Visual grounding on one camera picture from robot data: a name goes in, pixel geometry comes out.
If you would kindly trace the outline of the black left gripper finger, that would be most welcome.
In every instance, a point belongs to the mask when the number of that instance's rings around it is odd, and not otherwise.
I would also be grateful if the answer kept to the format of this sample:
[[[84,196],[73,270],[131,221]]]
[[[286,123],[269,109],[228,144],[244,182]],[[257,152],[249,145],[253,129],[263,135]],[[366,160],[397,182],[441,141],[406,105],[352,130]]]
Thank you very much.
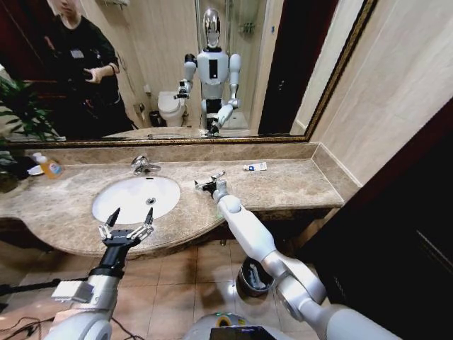
[[[154,221],[154,209],[150,208],[142,225],[134,229],[132,232],[130,232],[127,235],[127,238],[131,240],[138,239],[140,241],[143,241],[154,231],[154,228],[152,226],[153,221]]]
[[[102,240],[113,238],[110,230],[115,225],[119,214],[120,208],[117,208],[103,224],[98,226],[98,231]]]

